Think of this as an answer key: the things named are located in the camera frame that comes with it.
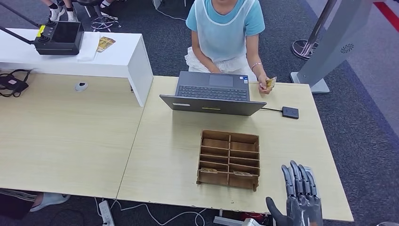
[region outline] white desk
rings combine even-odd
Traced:
[[[37,29],[9,29],[28,40],[34,40]],[[93,36],[98,43],[101,36],[116,40],[93,60],[79,61],[77,56],[42,56],[34,45],[0,32],[0,69],[34,69],[37,73],[70,74],[128,78],[140,106],[144,106],[152,82],[152,70],[141,34],[100,33]]]
[[[83,92],[74,90],[80,81]],[[126,78],[32,74],[0,97],[0,187],[116,198],[143,112]]]
[[[159,97],[173,95],[176,77],[155,76],[123,176],[118,199],[246,212],[267,212],[265,197],[286,211],[281,165],[310,166],[323,204],[323,218],[353,221],[308,85],[277,83],[270,95],[250,84],[253,101],[299,108],[298,120],[260,110],[250,117],[172,111]],[[260,137],[259,187],[196,184],[202,129]]]

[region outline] wooden divider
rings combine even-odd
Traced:
[[[197,184],[253,189],[259,186],[259,136],[203,130]]]

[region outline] person's hand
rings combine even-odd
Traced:
[[[323,226],[321,199],[317,197],[313,176],[302,165],[294,161],[290,164],[293,174],[285,165],[281,166],[286,181],[287,216],[281,214],[271,197],[266,197],[271,216],[278,226]]]
[[[267,77],[267,75],[265,73],[262,73],[259,77],[258,77],[258,81],[259,81],[259,92],[260,93],[264,93],[264,94],[269,94],[272,90],[271,87],[267,87],[266,86],[266,81],[269,80],[269,78]]]
[[[219,69],[216,65],[215,65],[214,67],[210,68],[209,71],[210,71],[211,73],[216,73],[216,74],[222,73],[222,72],[220,71],[220,69]]]

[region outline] laptop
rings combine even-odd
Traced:
[[[160,95],[173,110],[250,116],[266,102],[249,101],[248,76],[180,72],[174,96]]]

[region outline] robotic hand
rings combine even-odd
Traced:
[[[266,198],[266,205],[278,226],[323,226],[321,200],[318,198],[313,176],[302,165],[291,161],[293,176],[287,166],[281,169],[286,181],[287,216],[277,209],[271,197]]]

